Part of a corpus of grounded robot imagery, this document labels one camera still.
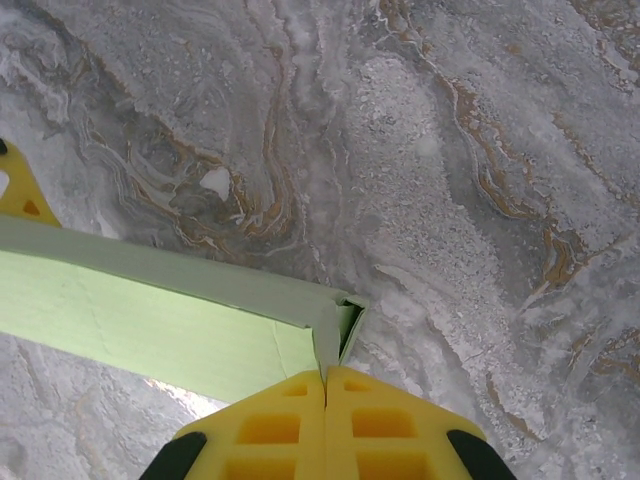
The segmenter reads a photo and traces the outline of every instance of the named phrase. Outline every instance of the black corner piece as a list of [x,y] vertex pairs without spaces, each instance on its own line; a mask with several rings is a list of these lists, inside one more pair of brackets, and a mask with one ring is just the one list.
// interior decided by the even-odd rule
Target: black corner piece
[[207,443],[202,432],[192,432],[170,441],[153,459],[140,480],[185,480],[189,469]]
[[462,430],[450,430],[447,437],[473,480],[517,480],[484,440]]

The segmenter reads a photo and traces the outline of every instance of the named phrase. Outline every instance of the marble veining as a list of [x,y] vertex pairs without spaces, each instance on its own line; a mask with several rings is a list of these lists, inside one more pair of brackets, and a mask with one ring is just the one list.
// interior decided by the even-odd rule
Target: marble veining
[[[350,365],[519,478],[640,471],[635,0],[0,0],[68,228],[372,300]],[[220,407],[3,337],[0,478],[136,478]]]

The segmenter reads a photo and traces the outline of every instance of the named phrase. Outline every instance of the gray marble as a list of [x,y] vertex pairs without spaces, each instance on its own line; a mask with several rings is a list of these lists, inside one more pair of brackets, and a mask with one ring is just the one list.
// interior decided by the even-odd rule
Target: gray marble
[[[350,365],[520,478],[640,478],[637,0],[0,0],[68,228],[372,299]],[[1,339],[0,478],[136,478],[209,399]]]

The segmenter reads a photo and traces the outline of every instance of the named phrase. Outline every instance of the yellow object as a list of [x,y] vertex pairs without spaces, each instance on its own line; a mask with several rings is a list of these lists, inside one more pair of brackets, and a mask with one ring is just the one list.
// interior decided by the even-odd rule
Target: yellow object
[[9,184],[0,192],[0,213],[61,226],[25,158],[14,145],[0,139],[0,175],[2,172],[8,175]]
[[515,478],[469,420],[347,367],[327,378],[326,393],[304,372],[186,426],[141,480]]

